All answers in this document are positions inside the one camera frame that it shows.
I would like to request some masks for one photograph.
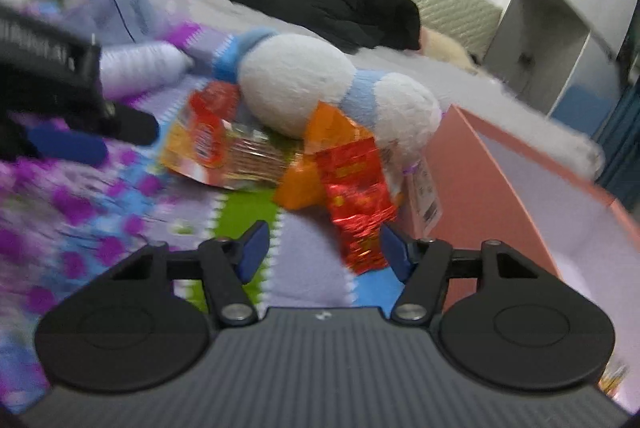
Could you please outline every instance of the white mattress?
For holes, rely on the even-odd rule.
[[[271,18],[229,0],[188,0],[191,17],[230,32],[268,26],[281,32],[316,36],[311,31]],[[446,109],[457,104],[483,118],[587,179],[595,179],[604,165],[600,147],[584,134],[549,119],[517,101],[498,81],[474,76],[449,64],[382,47],[362,49],[351,57],[362,69],[395,71],[427,87]]]

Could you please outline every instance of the white bottle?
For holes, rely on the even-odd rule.
[[[107,47],[100,57],[102,94],[108,100],[177,84],[193,61],[167,42]]]

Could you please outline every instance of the white plush toy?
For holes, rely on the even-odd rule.
[[[303,137],[318,101],[324,101],[369,128],[380,148],[397,141],[407,166],[419,159],[440,124],[438,101],[413,78],[356,69],[322,40],[260,29],[238,37],[236,54],[249,110],[289,137]]]

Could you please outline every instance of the green stripe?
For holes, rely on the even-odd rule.
[[[265,220],[270,230],[278,215],[278,206],[273,203],[273,189],[261,189],[255,192],[229,192],[225,207],[220,210],[217,226],[211,231],[211,236],[228,236],[238,238],[256,220]],[[258,272],[244,290],[254,303],[258,303],[260,289],[264,281],[264,268],[262,264]],[[193,295],[189,299],[198,309],[206,312],[207,305],[202,291],[202,283],[197,282],[193,286]]]

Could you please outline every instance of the red foil wrapper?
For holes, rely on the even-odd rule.
[[[386,186],[380,152],[370,137],[316,154],[332,222],[340,231],[344,263],[356,274],[387,266],[380,225],[398,209]]]

